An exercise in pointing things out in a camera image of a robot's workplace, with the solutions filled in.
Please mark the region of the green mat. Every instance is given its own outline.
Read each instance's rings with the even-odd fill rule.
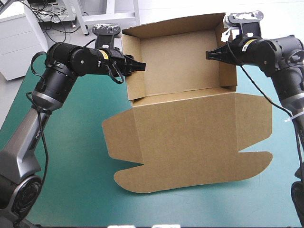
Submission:
[[[43,71],[43,60],[40,57],[35,63],[40,72]],[[265,81],[265,76],[258,74],[257,77]],[[1,148],[30,109],[25,93],[32,91],[37,81],[38,77],[27,73],[0,131]],[[255,147],[275,154],[270,167],[254,178],[136,194],[120,188],[113,175],[137,164],[108,156],[101,127],[104,119],[130,107],[125,84],[118,85],[108,76],[95,75],[86,75],[76,81],[65,104],[52,114],[45,128],[49,170],[44,189],[28,216],[31,222],[43,226],[151,226],[167,223],[199,227],[266,227],[299,224],[289,195],[292,172],[297,167],[296,151],[292,152],[295,155],[292,160],[288,160],[288,164],[294,164],[294,167],[290,170],[282,168],[287,161],[288,144],[294,143],[291,128],[290,138],[276,129],[277,134],[271,140]],[[282,118],[280,116],[280,125],[274,125],[275,128],[281,126]],[[43,168],[42,142],[39,142],[36,155]]]

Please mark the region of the cardboard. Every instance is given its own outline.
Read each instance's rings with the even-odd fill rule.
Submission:
[[[240,181],[271,162],[269,152],[239,152],[271,135],[271,104],[235,93],[235,67],[205,59],[206,50],[222,45],[223,17],[123,31],[124,53],[147,64],[127,78],[132,109],[103,122],[109,155],[143,164],[115,174],[124,189],[147,193]]]

